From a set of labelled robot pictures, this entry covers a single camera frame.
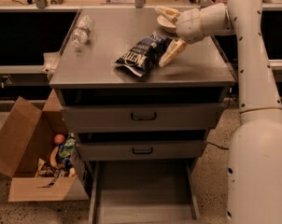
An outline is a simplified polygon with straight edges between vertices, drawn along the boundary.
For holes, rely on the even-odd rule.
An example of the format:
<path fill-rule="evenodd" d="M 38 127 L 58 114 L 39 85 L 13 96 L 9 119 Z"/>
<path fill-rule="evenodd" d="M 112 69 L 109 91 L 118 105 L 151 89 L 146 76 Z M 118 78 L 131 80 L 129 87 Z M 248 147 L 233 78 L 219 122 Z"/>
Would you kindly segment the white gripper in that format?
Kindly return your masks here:
<path fill-rule="evenodd" d="M 187 47 L 187 43 L 193 44 L 204 39 L 201 11 L 193 8 L 180 13 L 177 9 L 164 6 L 156 6 L 154 10 L 171 23 L 175 23 L 176 34 L 182 38 L 173 40 L 160 58 L 159 67 L 164 67 Z"/>

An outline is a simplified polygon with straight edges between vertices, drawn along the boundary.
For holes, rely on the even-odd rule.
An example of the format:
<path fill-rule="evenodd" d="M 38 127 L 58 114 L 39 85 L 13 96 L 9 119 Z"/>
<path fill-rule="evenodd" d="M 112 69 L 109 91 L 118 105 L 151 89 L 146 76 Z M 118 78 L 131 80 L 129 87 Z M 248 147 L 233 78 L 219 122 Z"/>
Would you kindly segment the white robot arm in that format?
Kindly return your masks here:
<path fill-rule="evenodd" d="M 240 127 L 229 147 L 227 223 L 282 224 L 282 104 L 261 34 L 262 0 L 155 10 L 179 36 L 161 66 L 207 36 L 236 35 Z"/>

